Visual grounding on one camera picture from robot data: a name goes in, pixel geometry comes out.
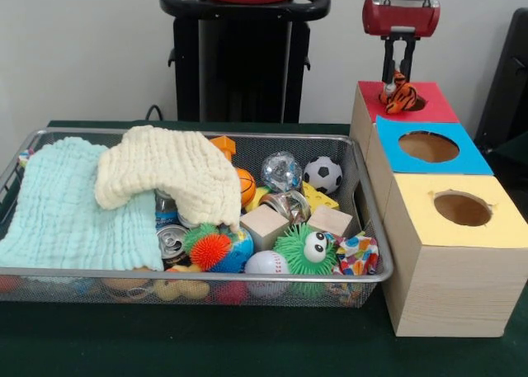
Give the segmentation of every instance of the soda can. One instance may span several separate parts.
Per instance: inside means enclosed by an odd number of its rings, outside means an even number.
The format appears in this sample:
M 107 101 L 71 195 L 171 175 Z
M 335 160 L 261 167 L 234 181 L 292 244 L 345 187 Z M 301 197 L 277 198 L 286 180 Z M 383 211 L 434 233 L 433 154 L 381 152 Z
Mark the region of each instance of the soda can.
M 189 258 L 183 252 L 183 237 L 187 229 L 182 226 L 172 224 L 158 230 L 159 248 L 162 251 L 162 259 L 165 270 L 172 266 L 188 266 Z
M 199 224 L 192 224 L 191 222 L 189 222 L 189 220 L 187 220 L 183 216 L 181 216 L 179 212 L 178 212 L 178 219 L 180 220 L 181 225 L 187 227 L 189 230 L 196 229 L 197 227 L 200 227 Z

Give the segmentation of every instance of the wire mesh basket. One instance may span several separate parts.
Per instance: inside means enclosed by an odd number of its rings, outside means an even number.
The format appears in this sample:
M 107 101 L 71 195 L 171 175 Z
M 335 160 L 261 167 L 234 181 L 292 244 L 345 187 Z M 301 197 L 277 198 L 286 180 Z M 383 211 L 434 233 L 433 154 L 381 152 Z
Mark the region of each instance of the wire mesh basket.
M 46 129 L 25 141 L 20 151 L 38 151 L 69 136 L 92 144 L 117 145 L 124 130 Z M 221 135 L 204 133 L 213 138 Z M 379 263 L 369 276 L 294 276 L 230 273 L 175 275 L 151 271 L 93 271 L 0 268 L 0 301 L 60 303 L 236 304 L 303 307 L 354 307 L 367 300 L 376 284 L 387 280 L 393 261 L 378 215 L 359 146 L 345 136 L 297 134 L 226 134 L 237 143 L 233 165 L 260 177 L 262 161 L 271 153 L 291 151 L 304 166 L 329 156 L 342 166 L 342 184 L 332 196 L 351 214 L 352 232 L 376 238 Z M 0 176 L 0 239 L 11 223 L 24 169 L 17 155 Z

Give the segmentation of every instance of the baseball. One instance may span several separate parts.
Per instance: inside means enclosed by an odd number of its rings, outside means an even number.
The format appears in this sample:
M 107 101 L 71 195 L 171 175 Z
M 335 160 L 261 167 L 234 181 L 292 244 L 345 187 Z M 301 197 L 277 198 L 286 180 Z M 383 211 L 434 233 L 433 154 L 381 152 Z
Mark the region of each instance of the baseball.
M 277 252 L 264 251 L 249 258 L 246 274 L 290 274 L 288 262 Z M 289 282 L 248 282 L 250 293 L 261 299 L 276 299 L 288 289 Z

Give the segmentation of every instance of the orange basketball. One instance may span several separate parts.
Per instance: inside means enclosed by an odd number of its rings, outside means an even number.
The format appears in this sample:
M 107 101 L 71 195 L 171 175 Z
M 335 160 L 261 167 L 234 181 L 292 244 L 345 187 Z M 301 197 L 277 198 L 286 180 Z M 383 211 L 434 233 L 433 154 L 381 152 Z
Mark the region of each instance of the orange basketball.
M 249 204 L 255 192 L 257 191 L 257 183 L 251 176 L 251 173 L 242 168 L 237 168 L 237 174 L 240 178 L 240 194 L 242 196 L 242 207 Z

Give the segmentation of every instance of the light blue muslin cloth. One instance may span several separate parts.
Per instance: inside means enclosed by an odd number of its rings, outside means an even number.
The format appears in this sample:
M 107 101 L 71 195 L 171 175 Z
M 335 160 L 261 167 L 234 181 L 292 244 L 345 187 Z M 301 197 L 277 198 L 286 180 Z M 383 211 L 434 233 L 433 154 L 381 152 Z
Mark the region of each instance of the light blue muslin cloth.
M 138 194 L 116 210 L 95 200 L 97 163 L 105 150 L 66 138 L 31 157 L 0 241 L 0 266 L 163 270 L 153 193 Z

